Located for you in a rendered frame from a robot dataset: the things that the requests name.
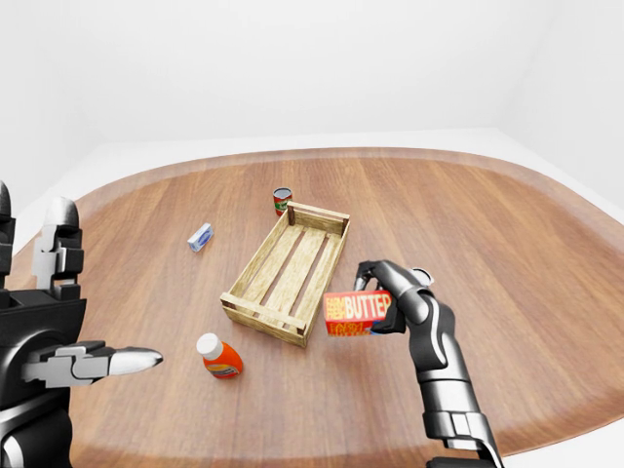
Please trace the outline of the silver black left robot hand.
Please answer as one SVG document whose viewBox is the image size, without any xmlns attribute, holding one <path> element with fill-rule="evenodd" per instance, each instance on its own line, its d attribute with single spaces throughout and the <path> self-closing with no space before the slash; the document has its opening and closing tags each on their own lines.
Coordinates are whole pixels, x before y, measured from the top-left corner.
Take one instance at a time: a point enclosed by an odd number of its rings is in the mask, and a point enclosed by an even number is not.
<svg viewBox="0 0 624 468">
<path fill-rule="evenodd" d="M 39 398 L 50 389 L 90 385 L 110 376 L 145 371 L 163 361 L 152 349 L 114 349 L 79 338 L 87 301 L 78 277 L 84 251 L 73 201 L 53 201 L 33 247 L 36 286 L 10 291 L 16 221 L 0 180 L 0 410 Z"/>
</svg>

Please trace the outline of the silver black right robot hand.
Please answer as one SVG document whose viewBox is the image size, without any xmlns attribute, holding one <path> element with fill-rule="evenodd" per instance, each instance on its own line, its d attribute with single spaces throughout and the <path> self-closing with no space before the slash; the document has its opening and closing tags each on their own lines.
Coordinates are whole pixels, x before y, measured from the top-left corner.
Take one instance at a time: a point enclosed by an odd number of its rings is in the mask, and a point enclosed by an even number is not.
<svg viewBox="0 0 624 468">
<path fill-rule="evenodd" d="M 354 289 L 370 279 L 391 295 L 385 318 L 372 325 L 376 334 L 409 332 L 409 352 L 420 383 L 428 380 L 470 379 L 454 338 L 452 310 L 430 291 L 433 277 L 422 268 L 404 268 L 390 260 L 367 260 L 358 265 Z"/>
</svg>

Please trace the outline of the red butter box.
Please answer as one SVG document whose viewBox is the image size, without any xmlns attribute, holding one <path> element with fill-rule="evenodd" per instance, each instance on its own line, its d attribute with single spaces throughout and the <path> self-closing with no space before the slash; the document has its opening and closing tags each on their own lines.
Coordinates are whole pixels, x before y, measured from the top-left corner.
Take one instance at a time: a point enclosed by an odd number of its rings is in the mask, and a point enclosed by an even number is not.
<svg viewBox="0 0 624 468">
<path fill-rule="evenodd" d="M 386 290 L 327 292 L 323 310 L 329 336 L 372 334 L 371 327 L 385 319 L 392 296 Z"/>
</svg>

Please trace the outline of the wooden slat tray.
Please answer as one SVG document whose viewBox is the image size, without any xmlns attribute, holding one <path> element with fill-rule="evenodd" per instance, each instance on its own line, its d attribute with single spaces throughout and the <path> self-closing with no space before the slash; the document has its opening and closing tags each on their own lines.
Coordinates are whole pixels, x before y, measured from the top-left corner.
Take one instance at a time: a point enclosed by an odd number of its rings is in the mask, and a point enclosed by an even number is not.
<svg viewBox="0 0 624 468">
<path fill-rule="evenodd" d="M 220 302 L 228 318 L 304 348 L 346 243 L 348 214 L 288 202 Z"/>
</svg>

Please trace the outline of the blue and white small box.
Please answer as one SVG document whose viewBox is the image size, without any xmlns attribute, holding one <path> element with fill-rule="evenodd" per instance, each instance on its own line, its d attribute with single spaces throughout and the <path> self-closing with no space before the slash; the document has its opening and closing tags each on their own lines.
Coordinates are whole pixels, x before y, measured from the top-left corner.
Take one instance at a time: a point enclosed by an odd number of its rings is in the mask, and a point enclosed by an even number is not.
<svg viewBox="0 0 624 468">
<path fill-rule="evenodd" d="M 188 240 L 192 252 L 198 252 L 212 239 L 214 235 L 213 227 L 210 223 L 204 223 Z"/>
</svg>

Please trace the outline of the orange bottle with white cap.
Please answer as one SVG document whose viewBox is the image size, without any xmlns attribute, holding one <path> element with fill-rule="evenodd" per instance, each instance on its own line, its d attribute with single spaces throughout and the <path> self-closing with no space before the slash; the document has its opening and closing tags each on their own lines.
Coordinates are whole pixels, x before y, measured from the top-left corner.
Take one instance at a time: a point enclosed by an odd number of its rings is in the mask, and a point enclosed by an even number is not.
<svg viewBox="0 0 624 468">
<path fill-rule="evenodd" d="M 215 378 L 232 378 L 243 370 L 240 355 L 215 333 L 201 335 L 196 342 L 196 349 L 203 358 L 205 368 Z"/>
</svg>

